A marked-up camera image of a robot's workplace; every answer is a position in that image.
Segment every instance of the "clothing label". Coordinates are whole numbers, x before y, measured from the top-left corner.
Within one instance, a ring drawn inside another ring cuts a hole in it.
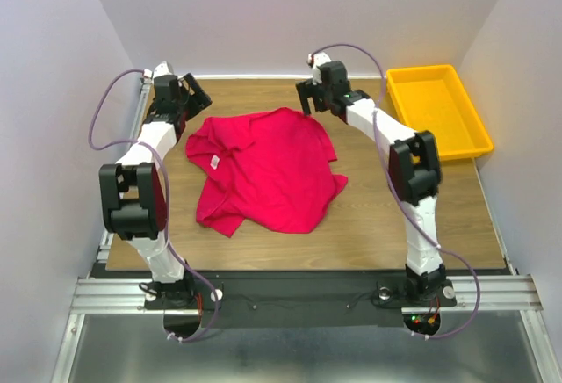
[[[213,155],[213,158],[211,159],[211,168],[213,168],[214,170],[217,169],[217,167],[219,166],[219,157],[216,155]]]

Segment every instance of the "yellow bin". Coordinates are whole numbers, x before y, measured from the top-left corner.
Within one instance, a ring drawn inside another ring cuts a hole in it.
[[[389,69],[386,76],[400,122],[433,133],[442,161],[492,151],[490,136],[452,65]]]

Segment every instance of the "red shirt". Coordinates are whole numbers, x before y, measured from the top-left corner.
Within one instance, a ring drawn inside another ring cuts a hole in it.
[[[311,232],[348,181],[330,170],[336,156],[322,125],[289,108],[208,118],[185,153],[208,175],[196,220],[226,236],[245,218]]]

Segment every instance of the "wooden table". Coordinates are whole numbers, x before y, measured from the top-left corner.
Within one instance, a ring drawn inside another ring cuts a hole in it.
[[[171,184],[169,229],[174,247],[202,270],[402,269],[407,253],[404,221],[386,186],[374,143],[329,112],[315,113],[314,117],[334,143],[338,161],[332,163],[333,172],[348,176],[349,183],[311,234],[279,234],[245,220],[232,238],[226,238],[196,223],[195,210],[206,175],[185,157],[187,136],[210,116],[263,112],[280,106],[299,110],[294,84],[292,80],[201,82],[213,105],[188,122],[182,140],[165,160]],[[376,81],[356,81],[353,87],[373,98],[378,95]],[[385,101],[384,108],[395,114],[390,101]],[[462,254],[474,267],[504,267],[473,161],[443,164],[436,217],[437,235],[444,247]],[[454,258],[443,260],[449,268],[463,267]],[[146,270],[147,266],[116,236],[107,269]]]

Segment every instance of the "purple cable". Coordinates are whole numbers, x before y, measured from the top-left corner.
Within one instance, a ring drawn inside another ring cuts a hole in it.
[[[109,92],[111,91],[113,85],[123,76],[126,76],[128,74],[131,73],[143,73],[142,69],[128,69],[127,71],[123,71],[121,74],[119,74],[118,76],[116,76],[111,83],[109,83],[109,85],[107,86],[107,89],[105,89],[104,94],[102,95],[102,97],[99,99],[99,103],[97,104],[97,108],[94,111],[94,115],[91,119],[90,122],[90,128],[88,130],[88,144],[90,144],[90,147],[96,151],[100,151],[100,150],[105,150],[107,148],[110,148],[111,146],[115,146],[118,144],[135,144],[138,143],[139,145],[141,145],[143,148],[147,148],[148,150],[150,150],[150,152],[152,153],[152,155],[155,157],[156,163],[158,163],[158,165],[160,166],[160,170],[162,171],[162,175],[164,177],[164,189],[166,192],[166,211],[167,211],[167,215],[166,217],[169,218],[169,178],[168,178],[168,171],[166,170],[166,166],[164,165],[164,162],[162,161],[162,158],[160,157],[160,155],[158,155],[158,152],[150,145],[148,145],[147,143],[145,143],[144,141],[137,141],[137,140],[133,140],[133,139],[123,139],[123,140],[116,140],[116,141],[111,141],[103,146],[97,146],[96,144],[94,144],[94,141],[92,139],[92,136],[94,134],[94,126],[96,125],[96,121],[97,121],[97,117],[99,115],[99,112],[102,109],[102,106],[104,105],[105,100],[107,99],[107,95],[109,95]],[[201,275],[199,272],[195,271],[194,269],[192,269],[185,260],[183,260],[179,254],[177,254],[176,250],[174,249],[174,247],[172,246],[171,242],[169,241],[168,238],[168,222],[166,221],[166,226],[164,228],[164,237],[166,240],[166,244],[167,244],[167,248],[169,250],[169,252],[171,253],[171,255],[191,274],[193,275],[195,278],[199,279],[201,282],[203,282],[213,293],[213,296],[216,300],[219,299],[219,297],[217,296],[217,293],[215,291],[215,288],[213,286],[213,284],[211,282],[209,282],[203,275]],[[176,340],[178,340],[181,343],[188,343],[188,342],[196,342],[197,340],[199,340],[201,337],[203,337],[213,326],[213,324],[215,323],[215,321],[217,320],[219,316],[219,302],[215,302],[214,303],[214,311],[213,311],[213,316],[211,317],[211,320],[207,323],[207,326],[203,329],[203,331],[201,331],[200,333],[197,333],[194,336],[190,336],[187,337],[185,339],[180,339],[176,337]]]
[[[377,66],[378,72],[380,74],[381,81],[382,81],[382,84],[380,86],[380,93],[378,94],[377,102],[375,102],[375,107],[379,108],[380,103],[382,102],[382,100],[383,100],[383,98],[385,97],[385,94],[386,94],[386,77],[385,77],[385,74],[383,73],[383,69],[380,67],[380,64],[378,63],[377,59],[373,55],[371,55],[369,52],[367,52],[365,49],[362,49],[361,47],[358,47],[357,45],[353,45],[353,44],[350,44],[350,43],[334,43],[332,45],[326,45],[325,47],[321,47],[320,49],[315,50],[314,52],[312,52],[312,54],[313,55],[318,54],[319,52],[325,51],[326,49],[330,49],[332,47],[351,47],[351,48],[356,49],[357,51],[362,52],[363,54],[367,55],[369,58],[371,58],[371,61],[373,61],[375,63],[375,65]],[[456,259],[458,259],[461,263],[463,263],[466,266],[468,271],[474,277],[474,284],[476,285],[476,301],[474,302],[474,309],[472,310],[471,316],[468,318],[468,320],[464,324],[462,324],[461,326],[459,326],[456,329],[453,329],[450,332],[443,333],[442,335],[427,336],[427,335],[414,333],[414,335],[427,337],[428,339],[444,339],[444,338],[449,337],[449,336],[454,336],[457,333],[461,332],[462,330],[466,329],[468,327],[468,325],[472,323],[472,321],[476,317],[476,314],[478,313],[478,309],[479,309],[479,306],[480,306],[480,295],[481,295],[480,282],[479,282],[479,279],[478,279],[478,275],[476,274],[476,271],[472,268],[472,266],[470,266],[470,264],[468,263],[468,261],[464,257],[460,256],[459,254],[455,253],[454,251],[450,251],[448,249],[442,248],[441,245],[437,241],[435,241],[433,238],[431,238],[431,236],[429,236],[422,229],[422,227],[420,227],[420,225],[418,225],[417,221],[415,221],[413,218],[410,217],[410,215],[407,213],[406,209],[402,206],[402,204],[400,202],[400,198],[398,197],[398,193],[396,192],[396,189],[394,188],[393,181],[390,178],[390,173],[388,172],[388,168],[386,167],[385,154],[383,152],[383,149],[380,146],[380,143],[378,142],[378,138],[377,138],[377,134],[378,134],[377,113],[378,113],[378,111],[375,110],[374,113],[373,113],[372,123],[373,123],[373,128],[374,128],[375,143],[377,144],[378,159],[380,160],[380,164],[383,167],[383,171],[385,172],[386,182],[388,183],[388,187],[390,188],[390,191],[393,194],[394,201],[396,201],[396,204],[398,205],[398,207],[400,208],[400,210],[402,211],[402,213],[404,214],[406,219],[423,236],[423,238],[426,239],[427,242],[429,242],[431,245],[433,245],[439,252],[441,252],[443,254],[446,254],[446,255],[449,255],[449,256],[453,256]]]

